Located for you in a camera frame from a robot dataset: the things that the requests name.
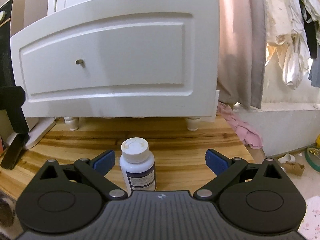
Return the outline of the pink curtain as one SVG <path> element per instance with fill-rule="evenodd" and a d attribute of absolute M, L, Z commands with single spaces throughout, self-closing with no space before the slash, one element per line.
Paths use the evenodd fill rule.
<path fill-rule="evenodd" d="M 266 0 L 220 0 L 219 100 L 260 108 L 266 60 Z"/>

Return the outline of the white supplement bottle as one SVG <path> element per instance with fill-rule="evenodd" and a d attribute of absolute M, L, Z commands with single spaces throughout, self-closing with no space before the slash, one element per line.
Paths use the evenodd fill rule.
<path fill-rule="evenodd" d="M 155 158 L 145 139 L 125 140 L 121 145 L 119 165 L 129 196 L 136 190 L 156 190 Z"/>

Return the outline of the pink crumpled cloth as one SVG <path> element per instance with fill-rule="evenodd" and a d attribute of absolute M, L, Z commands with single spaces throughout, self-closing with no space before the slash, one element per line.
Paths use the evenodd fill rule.
<path fill-rule="evenodd" d="M 249 123 L 242 121 L 229 105 L 219 102 L 217 113 L 228 122 L 245 146 L 256 150 L 263 148 L 263 140 L 260 134 Z"/>

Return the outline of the metal drawer knob screw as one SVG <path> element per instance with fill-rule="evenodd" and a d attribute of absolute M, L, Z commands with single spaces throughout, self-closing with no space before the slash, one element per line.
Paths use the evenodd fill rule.
<path fill-rule="evenodd" d="M 84 60 L 83 59 L 78 59 L 75 61 L 76 64 L 83 64 L 84 63 Z"/>

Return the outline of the floral beige hanging cloth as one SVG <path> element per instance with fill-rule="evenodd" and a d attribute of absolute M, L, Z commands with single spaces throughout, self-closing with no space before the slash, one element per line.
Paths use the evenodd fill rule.
<path fill-rule="evenodd" d="M 297 89 L 319 46 L 319 0 L 265 0 L 267 62 L 278 58 L 282 81 Z"/>

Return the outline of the white wooden nightstand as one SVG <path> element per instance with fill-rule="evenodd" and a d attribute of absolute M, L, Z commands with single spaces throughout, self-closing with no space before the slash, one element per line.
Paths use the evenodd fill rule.
<path fill-rule="evenodd" d="M 216 108 L 219 0 L 91 0 L 56 12 L 76 25 L 42 45 L 44 87 L 65 116 L 184 116 Z M 83 64 L 75 61 L 83 59 Z"/>

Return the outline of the green tape roll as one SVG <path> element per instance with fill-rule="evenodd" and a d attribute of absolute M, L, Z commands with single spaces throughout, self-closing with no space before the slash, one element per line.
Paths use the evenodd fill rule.
<path fill-rule="evenodd" d="M 319 148 L 308 147 L 305 153 L 307 163 L 317 172 L 320 172 Z"/>

